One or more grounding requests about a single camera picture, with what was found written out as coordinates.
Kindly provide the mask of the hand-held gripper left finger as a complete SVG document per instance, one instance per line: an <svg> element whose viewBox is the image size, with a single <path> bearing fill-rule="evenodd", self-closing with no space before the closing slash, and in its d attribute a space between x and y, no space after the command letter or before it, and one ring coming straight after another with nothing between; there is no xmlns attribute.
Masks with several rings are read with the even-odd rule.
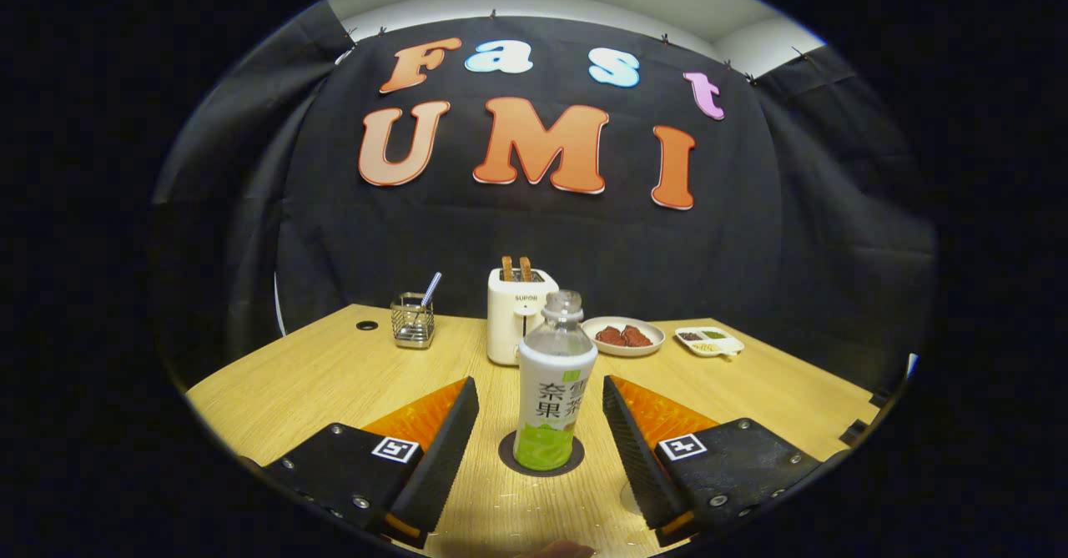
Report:
<svg viewBox="0 0 1068 558"><path fill-rule="evenodd" d="M327 425L263 471L351 527L423 548L477 415L476 381L464 377L373 424Z"/></svg>

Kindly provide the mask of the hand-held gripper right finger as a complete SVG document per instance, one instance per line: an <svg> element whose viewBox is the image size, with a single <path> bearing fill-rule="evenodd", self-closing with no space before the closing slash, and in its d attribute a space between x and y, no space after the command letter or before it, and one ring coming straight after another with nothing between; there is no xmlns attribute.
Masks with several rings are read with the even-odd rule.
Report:
<svg viewBox="0 0 1068 558"><path fill-rule="evenodd" d="M637 507L660 546L727 534L823 468L754 419L718 424L615 375L604 377L602 405Z"/></svg>

